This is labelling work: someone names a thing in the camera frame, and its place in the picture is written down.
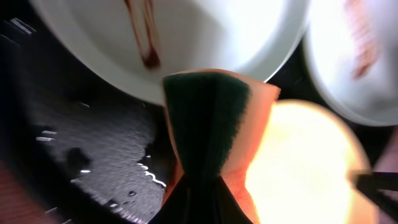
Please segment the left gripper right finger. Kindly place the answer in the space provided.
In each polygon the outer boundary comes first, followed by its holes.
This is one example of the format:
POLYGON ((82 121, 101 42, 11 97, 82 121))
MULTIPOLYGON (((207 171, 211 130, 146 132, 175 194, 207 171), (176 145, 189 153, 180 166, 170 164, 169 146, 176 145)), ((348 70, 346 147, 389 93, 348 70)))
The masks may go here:
POLYGON ((198 222, 205 224, 252 224, 222 177, 200 189, 198 222))

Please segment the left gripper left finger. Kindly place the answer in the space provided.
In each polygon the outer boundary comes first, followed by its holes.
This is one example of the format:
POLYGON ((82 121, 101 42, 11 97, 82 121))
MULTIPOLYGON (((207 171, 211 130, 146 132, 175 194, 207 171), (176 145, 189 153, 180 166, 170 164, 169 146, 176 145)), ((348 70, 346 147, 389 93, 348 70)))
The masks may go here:
POLYGON ((194 224, 198 192, 183 175, 149 224, 194 224))

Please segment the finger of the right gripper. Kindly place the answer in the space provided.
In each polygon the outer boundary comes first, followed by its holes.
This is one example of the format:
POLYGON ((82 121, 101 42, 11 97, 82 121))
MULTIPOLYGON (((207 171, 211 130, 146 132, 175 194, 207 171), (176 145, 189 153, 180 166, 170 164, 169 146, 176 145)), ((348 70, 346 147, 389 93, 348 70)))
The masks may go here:
POLYGON ((397 221, 396 172, 351 172, 349 179, 359 192, 397 221))

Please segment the yellow plate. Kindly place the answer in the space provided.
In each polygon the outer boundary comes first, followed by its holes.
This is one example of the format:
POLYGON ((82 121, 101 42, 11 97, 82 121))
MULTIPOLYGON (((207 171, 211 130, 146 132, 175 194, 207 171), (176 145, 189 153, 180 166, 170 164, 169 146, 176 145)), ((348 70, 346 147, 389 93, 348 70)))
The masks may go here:
POLYGON ((371 166, 352 130, 326 108, 281 100, 246 176, 261 223, 377 223, 375 204, 356 190, 371 166))

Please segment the green and yellow sponge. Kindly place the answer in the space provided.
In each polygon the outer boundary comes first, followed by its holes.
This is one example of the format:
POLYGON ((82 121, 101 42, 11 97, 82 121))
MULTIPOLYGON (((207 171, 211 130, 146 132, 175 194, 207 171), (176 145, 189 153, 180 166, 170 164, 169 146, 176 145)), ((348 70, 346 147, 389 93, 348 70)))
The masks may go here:
POLYGON ((198 192, 218 177, 226 182, 244 214, 258 223, 245 181, 259 149, 279 88, 220 69, 176 73, 162 81, 170 142, 177 158, 174 180, 183 175, 198 192))

